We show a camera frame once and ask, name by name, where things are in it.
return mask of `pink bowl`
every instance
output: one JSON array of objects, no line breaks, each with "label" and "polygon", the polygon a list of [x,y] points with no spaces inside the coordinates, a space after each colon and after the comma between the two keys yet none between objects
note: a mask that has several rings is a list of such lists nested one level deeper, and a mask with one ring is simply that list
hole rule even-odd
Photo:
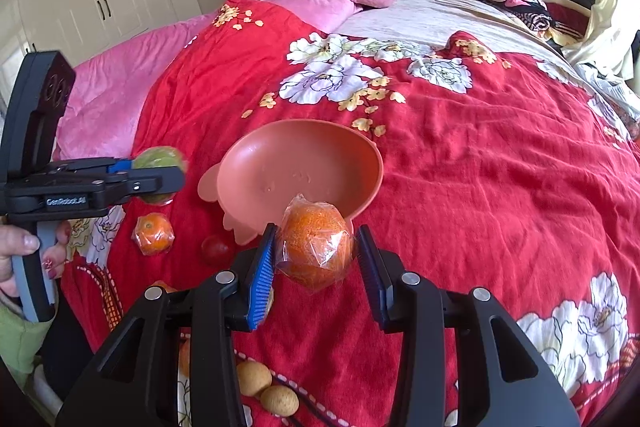
[{"label": "pink bowl", "polygon": [[297,194],[333,204],[349,224],[382,176],[382,156],[362,134],[322,120],[282,120],[239,139],[203,174],[198,195],[220,204],[225,230],[246,245],[267,223],[280,225]]}]

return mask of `green cloth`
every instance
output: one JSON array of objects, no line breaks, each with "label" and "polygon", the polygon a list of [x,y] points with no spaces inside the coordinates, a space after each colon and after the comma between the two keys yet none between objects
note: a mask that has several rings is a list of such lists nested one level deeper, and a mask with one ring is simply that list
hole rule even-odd
[{"label": "green cloth", "polygon": [[52,322],[30,323],[0,303],[0,357],[22,390]]}]

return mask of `pink blanket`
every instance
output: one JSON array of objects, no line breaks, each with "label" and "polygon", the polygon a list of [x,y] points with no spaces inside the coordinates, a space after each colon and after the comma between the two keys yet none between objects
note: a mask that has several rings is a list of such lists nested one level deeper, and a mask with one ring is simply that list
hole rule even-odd
[{"label": "pink blanket", "polygon": [[128,156],[146,95],[217,14],[139,35],[83,62],[57,133],[56,159]]}]

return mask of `tangerine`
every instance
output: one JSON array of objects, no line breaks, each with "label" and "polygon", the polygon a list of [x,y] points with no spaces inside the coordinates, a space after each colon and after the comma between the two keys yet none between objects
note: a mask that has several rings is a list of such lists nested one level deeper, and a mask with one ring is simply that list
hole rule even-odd
[{"label": "tangerine", "polygon": [[133,240],[144,255],[155,255],[169,250],[174,239],[174,228],[166,216],[158,212],[139,217],[133,231]]},{"label": "tangerine", "polygon": [[285,211],[278,243],[277,268],[312,291],[343,279],[351,264],[353,238],[338,209],[302,195]]}]

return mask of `black pants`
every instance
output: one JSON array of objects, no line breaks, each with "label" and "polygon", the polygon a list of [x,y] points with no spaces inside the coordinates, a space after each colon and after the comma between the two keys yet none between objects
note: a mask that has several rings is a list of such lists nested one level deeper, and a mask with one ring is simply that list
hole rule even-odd
[{"label": "black pants", "polygon": [[94,353],[58,283],[58,314],[40,348],[47,383],[65,400]]}]

